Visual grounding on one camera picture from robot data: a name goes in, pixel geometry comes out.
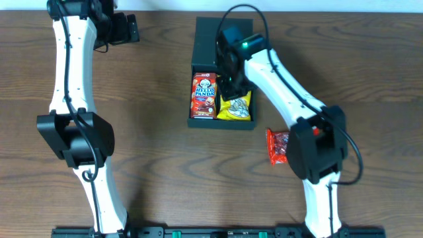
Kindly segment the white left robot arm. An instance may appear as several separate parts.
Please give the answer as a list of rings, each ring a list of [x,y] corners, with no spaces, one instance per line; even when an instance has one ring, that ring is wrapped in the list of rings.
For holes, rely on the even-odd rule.
[[[129,237],[129,222],[112,174],[112,125],[97,114],[93,54],[139,41],[134,15],[116,13],[118,0],[47,2],[56,37],[56,81],[47,115],[36,119],[40,135],[80,180],[94,219],[89,228],[57,227],[52,237]]]

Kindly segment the red Hacks candy bag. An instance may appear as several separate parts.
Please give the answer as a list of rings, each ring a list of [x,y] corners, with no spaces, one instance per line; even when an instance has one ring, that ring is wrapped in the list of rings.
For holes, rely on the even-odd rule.
[[[266,130],[266,146],[272,166],[287,163],[286,149],[288,139],[288,132],[273,132],[271,129]]]

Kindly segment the red Hello Panda box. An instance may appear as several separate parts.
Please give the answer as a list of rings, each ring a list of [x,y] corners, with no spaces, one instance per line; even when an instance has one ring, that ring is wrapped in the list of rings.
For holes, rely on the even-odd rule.
[[[216,73],[195,73],[192,80],[190,117],[199,119],[216,118]]]

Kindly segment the dark green box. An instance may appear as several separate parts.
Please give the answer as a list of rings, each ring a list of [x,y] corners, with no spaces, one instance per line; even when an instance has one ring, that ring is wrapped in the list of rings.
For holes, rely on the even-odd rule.
[[[197,17],[192,52],[191,70],[195,73],[218,73],[215,64],[215,35],[221,22],[217,17]],[[251,36],[253,31],[252,19],[231,19],[223,21],[222,29],[236,26],[243,36]],[[219,130],[253,130],[256,127],[256,93],[252,92],[249,106],[251,119],[249,121],[218,120],[218,119],[195,119],[187,118],[189,128],[205,128]]]

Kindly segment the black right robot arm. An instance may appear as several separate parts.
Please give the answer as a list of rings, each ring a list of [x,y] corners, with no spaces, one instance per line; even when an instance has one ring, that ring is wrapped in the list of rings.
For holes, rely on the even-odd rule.
[[[216,52],[224,100],[241,98],[258,87],[284,119],[289,129],[288,164],[305,192],[305,225],[314,237],[332,237],[342,227],[336,183],[348,149],[336,127],[346,125],[343,111],[310,95],[259,34],[243,38],[240,33],[220,32]]]

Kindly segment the yellow Hacks candy bag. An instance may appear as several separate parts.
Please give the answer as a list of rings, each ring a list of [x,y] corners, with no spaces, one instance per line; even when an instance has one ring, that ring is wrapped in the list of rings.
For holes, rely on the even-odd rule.
[[[251,121],[249,112],[251,91],[245,96],[233,100],[224,100],[220,97],[220,109],[217,119],[231,121]]]

